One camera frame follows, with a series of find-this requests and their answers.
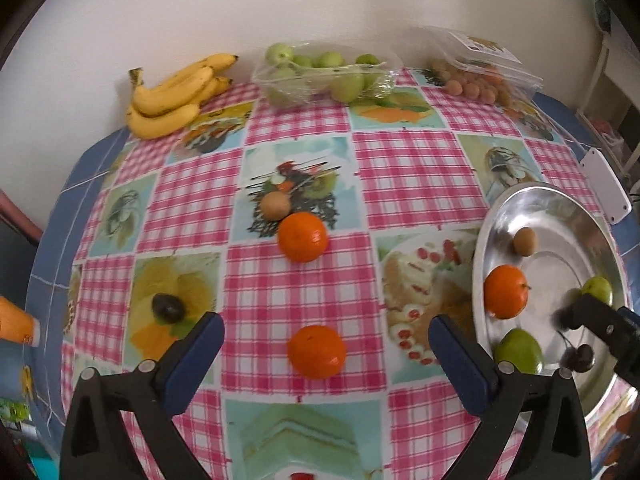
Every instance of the white label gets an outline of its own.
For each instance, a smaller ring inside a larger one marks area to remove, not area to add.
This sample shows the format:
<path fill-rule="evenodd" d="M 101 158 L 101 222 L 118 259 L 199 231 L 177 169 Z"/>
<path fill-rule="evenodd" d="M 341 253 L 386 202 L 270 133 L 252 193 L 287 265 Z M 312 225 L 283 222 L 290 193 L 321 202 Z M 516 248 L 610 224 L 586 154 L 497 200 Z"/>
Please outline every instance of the white label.
<path fill-rule="evenodd" d="M 482 38 L 460 34 L 459 32 L 452 32 L 451 35 L 464 46 L 466 46 L 469 50 L 480 52 L 481 54 L 489 54 L 490 56 L 501 57 L 503 59 L 508 59 L 510 61 L 520 63 L 520 60 L 517 57 L 515 57 L 506 48 L 503 48 L 499 44 L 495 43 L 495 41 L 483 40 Z"/>

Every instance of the banana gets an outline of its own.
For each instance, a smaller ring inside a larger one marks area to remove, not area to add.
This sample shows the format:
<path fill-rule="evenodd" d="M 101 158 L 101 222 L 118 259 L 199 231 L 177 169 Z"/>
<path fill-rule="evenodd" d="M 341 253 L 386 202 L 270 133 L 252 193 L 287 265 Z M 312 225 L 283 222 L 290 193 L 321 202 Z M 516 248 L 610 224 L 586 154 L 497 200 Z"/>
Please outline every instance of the banana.
<path fill-rule="evenodd" d="M 189 102 L 197 105 L 203 104 L 206 101 L 214 98 L 215 96 L 229 90 L 232 81 L 233 80 L 229 79 L 228 77 L 215 77 L 211 81 L 209 81 L 209 83 L 207 83 L 207 85 L 202 90 L 200 90 L 200 92 L 194 95 L 194 97 L 192 97 L 191 101 Z"/>
<path fill-rule="evenodd" d="M 140 139 L 157 139 L 191 123 L 200 114 L 197 104 L 189 103 L 161 117 L 145 117 L 132 105 L 127 109 L 127 126 Z"/>
<path fill-rule="evenodd" d="M 157 117 L 189 103 L 211 81 L 213 69 L 199 68 L 179 83 L 159 90 L 142 84 L 142 69 L 130 71 L 129 78 L 134 86 L 133 107 L 147 117 Z"/>
<path fill-rule="evenodd" d="M 178 84 L 196 72 L 196 70 L 205 66 L 210 66 L 213 69 L 214 74 L 217 74 L 232 66 L 237 60 L 238 56 L 234 56 L 233 54 L 213 54 L 212 56 L 196 61 L 195 63 L 191 63 L 183 69 L 178 70 L 178 72 L 173 74 L 171 77 L 168 77 L 158 86 L 154 87 L 154 90 L 162 90 Z"/>

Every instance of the metal tray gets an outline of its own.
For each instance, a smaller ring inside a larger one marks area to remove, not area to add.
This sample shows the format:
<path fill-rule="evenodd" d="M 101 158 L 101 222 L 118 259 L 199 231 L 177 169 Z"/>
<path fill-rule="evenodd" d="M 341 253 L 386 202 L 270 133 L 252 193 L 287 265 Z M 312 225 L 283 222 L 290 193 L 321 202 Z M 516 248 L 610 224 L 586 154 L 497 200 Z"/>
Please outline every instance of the metal tray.
<path fill-rule="evenodd" d="M 512 248 L 513 235 L 531 227 L 538 236 L 538 251 L 518 256 Z M 494 267 L 519 267 L 531 286 L 529 301 L 519 316 L 498 320 L 485 313 L 483 287 Z M 579 288 L 591 276 L 605 276 L 613 288 L 613 307 L 625 304 L 626 283 L 616 251 L 593 216 L 558 188 L 539 182 L 518 184 L 506 190 L 489 210 L 480 233 L 473 264 L 473 313 L 478 342 L 493 354 L 493 346 L 512 328 L 533 335 L 542 348 L 542 374 L 551 375 L 559 367 L 566 343 L 556 332 L 553 314 L 571 303 Z M 595 366 L 587 373 L 574 372 L 582 410 L 587 422 L 609 392 L 615 359 L 589 330 L 565 333 L 574 346 L 593 347 Z M 516 428 L 526 426 L 521 417 Z"/>

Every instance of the white wall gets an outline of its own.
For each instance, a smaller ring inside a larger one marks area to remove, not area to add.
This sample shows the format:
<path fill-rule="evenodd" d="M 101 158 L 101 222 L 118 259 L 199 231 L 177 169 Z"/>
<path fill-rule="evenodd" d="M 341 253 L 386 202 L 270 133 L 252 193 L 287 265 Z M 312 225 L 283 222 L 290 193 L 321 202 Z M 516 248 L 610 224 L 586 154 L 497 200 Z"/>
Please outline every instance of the white wall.
<path fill-rule="evenodd" d="M 599 36 L 592 0 L 48 0 L 0 72 L 0 187 L 43 226 L 81 153 L 122 124 L 126 73 L 152 84 L 213 52 L 275 41 L 383 38 L 424 61 L 425 24 L 491 38 L 573 106 Z M 247 78 L 251 55 L 232 75 Z"/>

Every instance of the container of brown fruit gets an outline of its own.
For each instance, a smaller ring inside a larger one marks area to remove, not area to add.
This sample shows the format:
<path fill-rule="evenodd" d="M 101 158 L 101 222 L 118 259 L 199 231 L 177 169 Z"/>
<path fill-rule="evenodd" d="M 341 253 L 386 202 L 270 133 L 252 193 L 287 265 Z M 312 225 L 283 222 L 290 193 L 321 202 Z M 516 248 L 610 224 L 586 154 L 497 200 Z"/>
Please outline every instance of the container of brown fruit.
<path fill-rule="evenodd" d="M 542 79 L 495 41 L 446 28 L 430 27 L 428 33 L 426 76 L 452 96 L 509 108 L 542 88 Z"/>

